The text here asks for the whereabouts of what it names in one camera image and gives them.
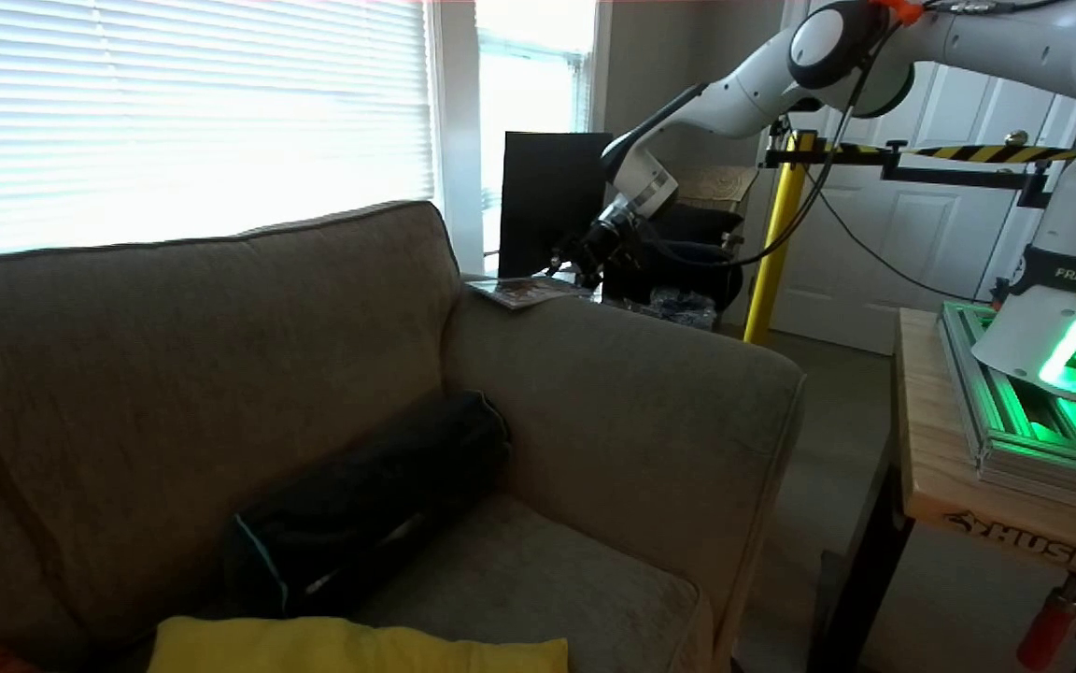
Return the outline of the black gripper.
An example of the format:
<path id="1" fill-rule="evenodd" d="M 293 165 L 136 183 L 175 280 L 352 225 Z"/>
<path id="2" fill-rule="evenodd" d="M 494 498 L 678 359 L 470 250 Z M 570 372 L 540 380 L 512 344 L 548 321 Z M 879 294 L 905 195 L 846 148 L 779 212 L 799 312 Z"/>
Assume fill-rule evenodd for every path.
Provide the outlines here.
<path id="1" fill-rule="evenodd" d="M 610 144 L 601 152 L 605 204 L 585 234 L 591 266 L 601 266 L 636 221 L 663 212 L 679 183 L 649 148 Z"/>

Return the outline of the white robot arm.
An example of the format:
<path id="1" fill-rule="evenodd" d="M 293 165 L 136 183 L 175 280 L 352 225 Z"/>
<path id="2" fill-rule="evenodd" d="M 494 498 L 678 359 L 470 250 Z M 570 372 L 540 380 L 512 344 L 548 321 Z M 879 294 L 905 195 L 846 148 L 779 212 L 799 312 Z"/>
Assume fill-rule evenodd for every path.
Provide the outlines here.
<path id="1" fill-rule="evenodd" d="M 764 40 L 714 83 L 687 86 L 601 152 L 605 204 L 591 231 L 618 231 L 678 199 L 647 148 L 667 126 L 756 135 L 803 101 L 881 116 L 920 62 L 1076 98 L 1076 0 L 959 7 L 956 0 L 835 0 Z M 1076 398 L 1076 157 L 1063 172 L 1023 270 L 973 356 L 998 372 Z"/>

